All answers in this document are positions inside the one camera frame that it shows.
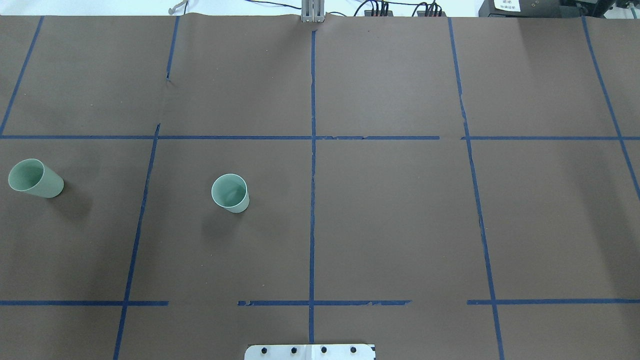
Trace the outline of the green cup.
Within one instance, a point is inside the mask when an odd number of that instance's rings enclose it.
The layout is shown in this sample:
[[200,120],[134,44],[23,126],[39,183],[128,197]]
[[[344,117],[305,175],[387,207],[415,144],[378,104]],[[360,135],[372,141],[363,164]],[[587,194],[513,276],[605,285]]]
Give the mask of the green cup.
[[47,199],[61,194],[65,186],[64,180],[54,170],[36,158],[14,165],[7,182],[14,191]]
[[249,207],[249,187],[238,174],[220,175],[212,183],[210,194],[218,207],[233,214],[240,214]]

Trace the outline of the black box with label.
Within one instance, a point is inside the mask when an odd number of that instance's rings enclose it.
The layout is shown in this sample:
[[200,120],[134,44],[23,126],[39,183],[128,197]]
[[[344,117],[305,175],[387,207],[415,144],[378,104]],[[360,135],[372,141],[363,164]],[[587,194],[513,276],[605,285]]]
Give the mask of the black box with label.
[[580,18],[582,13],[575,4],[566,0],[485,0],[479,18]]

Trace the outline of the aluminium frame post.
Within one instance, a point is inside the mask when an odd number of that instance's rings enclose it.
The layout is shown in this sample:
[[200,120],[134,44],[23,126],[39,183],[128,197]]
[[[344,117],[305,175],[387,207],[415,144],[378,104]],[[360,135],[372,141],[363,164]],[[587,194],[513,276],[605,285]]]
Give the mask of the aluminium frame post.
[[301,22],[323,23],[326,19],[324,0],[301,0]]

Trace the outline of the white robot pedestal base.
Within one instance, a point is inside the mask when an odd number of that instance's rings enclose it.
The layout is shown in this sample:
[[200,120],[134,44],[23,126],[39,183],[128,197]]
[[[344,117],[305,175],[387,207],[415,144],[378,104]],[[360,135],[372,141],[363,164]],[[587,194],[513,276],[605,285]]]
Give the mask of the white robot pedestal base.
[[245,360],[375,360],[374,344],[255,344]]

